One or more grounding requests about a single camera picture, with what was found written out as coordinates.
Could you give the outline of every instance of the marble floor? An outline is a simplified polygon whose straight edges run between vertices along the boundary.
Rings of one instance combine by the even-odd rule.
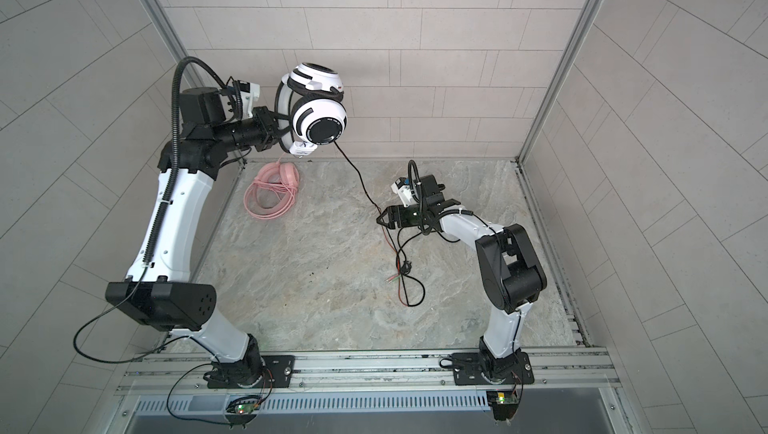
[[[405,161],[359,160],[356,165],[382,208],[396,203],[389,186],[407,175]],[[491,304],[477,258],[464,244],[449,244],[434,234],[408,244],[411,274],[426,286],[426,299],[418,307],[405,307],[398,301],[397,283],[385,282],[395,269],[394,253],[347,162],[297,163],[301,185],[296,205],[283,217],[266,221],[251,218],[242,203],[261,166],[246,166],[196,282],[216,286],[221,312],[253,333],[262,350],[477,346]],[[484,220],[518,223],[528,230],[549,287],[528,314],[522,342],[573,345],[514,165],[504,160],[424,160],[418,170],[422,176],[434,174],[446,185],[446,198],[460,200]],[[413,282],[408,288],[412,299],[418,297]]]

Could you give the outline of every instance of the tiled wall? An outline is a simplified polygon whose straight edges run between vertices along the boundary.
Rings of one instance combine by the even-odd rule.
[[[524,164],[646,432],[768,432],[766,18],[604,0]]]
[[[139,0],[0,0],[0,59],[0,431],[79,434],[115,366],[72,336],[144,237],[175,62]],[[137,327],[80,343],[125,358],[157,339]]]
[[[337,70],[354,118],[340,141],[350,155],[510,158],[584,0],[160,3],[192,54],[266,86],[269,103],[298,62]],[[335,156],[331,146],[313,158]]]

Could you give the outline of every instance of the black and white headphones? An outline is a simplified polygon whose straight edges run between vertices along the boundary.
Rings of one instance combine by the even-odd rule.
[[[293,93],[301,98],[291,107]],[[279,120],[278,127],[293,128],[280,140],[283,151],[308,155],[318,145],[337,140],[346,128],[342,99],[344,86],[332,69],[304,62],[285,74],[275,95],[275,111],[290,118],[290,123]]]

